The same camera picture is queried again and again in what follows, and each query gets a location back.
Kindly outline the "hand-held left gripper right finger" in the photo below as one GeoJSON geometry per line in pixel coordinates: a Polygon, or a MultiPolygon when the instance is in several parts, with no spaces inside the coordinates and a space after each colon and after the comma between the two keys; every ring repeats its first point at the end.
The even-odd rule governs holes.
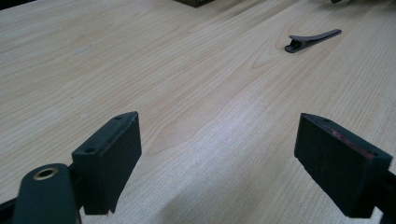
{"type": "Polygon", "coordinates": [[[300,116],[294,156],[347,217],[393,217],[392,156],[337,123],[300,116]]]}

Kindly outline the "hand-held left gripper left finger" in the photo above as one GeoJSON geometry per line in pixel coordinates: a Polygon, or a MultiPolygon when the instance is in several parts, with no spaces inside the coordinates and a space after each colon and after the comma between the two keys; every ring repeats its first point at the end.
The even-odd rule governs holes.
{"type": "Polygon", "coordinates": [[[72,153],[72,183],[78,206],[87,215],[114,212],[141,154],[138,113],[110,119],[72,153]]]}

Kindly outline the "black hair clip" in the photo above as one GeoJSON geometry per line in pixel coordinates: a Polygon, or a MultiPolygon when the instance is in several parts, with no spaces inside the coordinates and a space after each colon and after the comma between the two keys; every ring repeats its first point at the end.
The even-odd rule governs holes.
{"type": "Polygon", "coordinates": [[[340,35],[341,33],[342,33],[341,30],[334,29],[320,35],[311,35],[311,36],[291,35],[290,36],[291,41],[284,48],[284,50],[288,53],[295,53],[300,50],[310,48],[324,40],[340,35]]]}

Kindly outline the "dark green box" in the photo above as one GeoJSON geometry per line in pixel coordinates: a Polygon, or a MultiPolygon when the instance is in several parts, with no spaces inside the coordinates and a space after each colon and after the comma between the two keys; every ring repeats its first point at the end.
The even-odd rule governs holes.
{"type": "Polygon", "coordinates": [[[174,0],[190,7],[201,7],[215,0],[174,0]]]}

